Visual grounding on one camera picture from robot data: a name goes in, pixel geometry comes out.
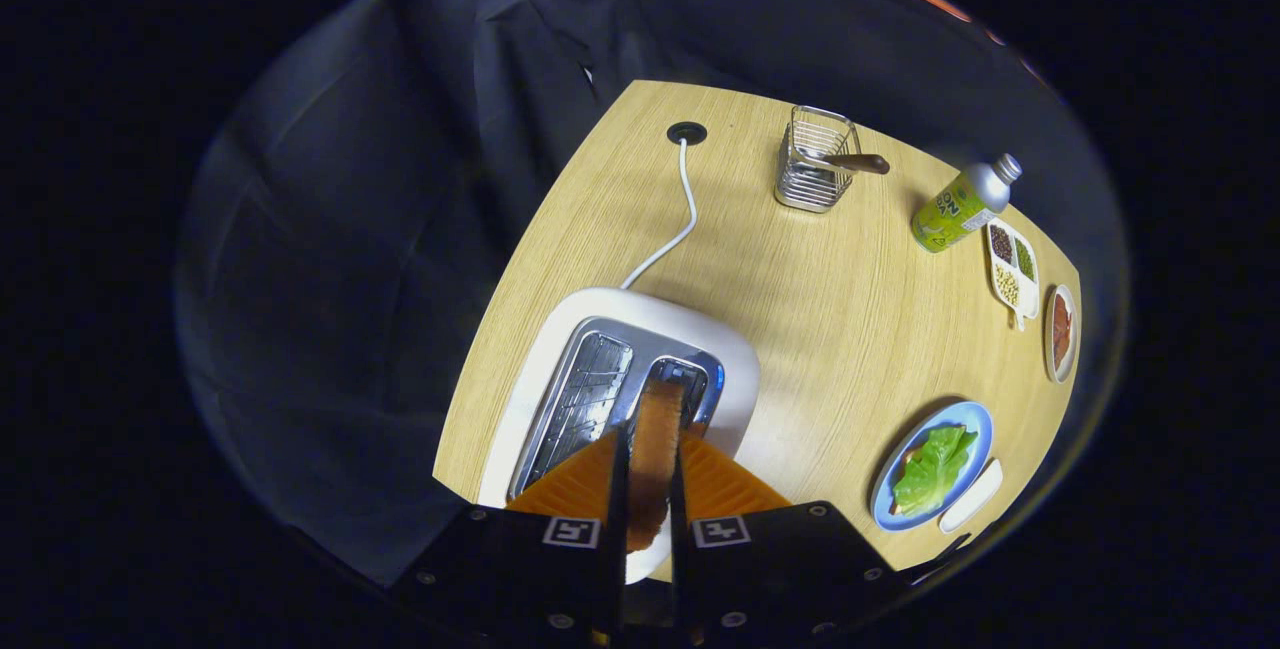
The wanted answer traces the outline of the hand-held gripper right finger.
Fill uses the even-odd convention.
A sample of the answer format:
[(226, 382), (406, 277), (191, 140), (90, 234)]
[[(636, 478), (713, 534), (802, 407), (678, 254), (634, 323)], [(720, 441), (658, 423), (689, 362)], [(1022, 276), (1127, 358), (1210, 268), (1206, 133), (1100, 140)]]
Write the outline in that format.
[(684, 434), (671, 486), (675, 627), (690, 648), (818, 648), (901, 599), (901, 579), (827, 501), (794, 504)]

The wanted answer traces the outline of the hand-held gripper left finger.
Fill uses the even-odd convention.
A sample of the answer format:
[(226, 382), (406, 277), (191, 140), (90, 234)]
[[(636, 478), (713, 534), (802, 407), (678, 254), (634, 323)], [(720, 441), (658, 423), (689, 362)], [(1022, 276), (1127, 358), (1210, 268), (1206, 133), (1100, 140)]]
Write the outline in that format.
[(390, 586), (451, 648), (607, 648), (621, 630), (628, 439), (609, 431), (582, 512), (465, 507)]

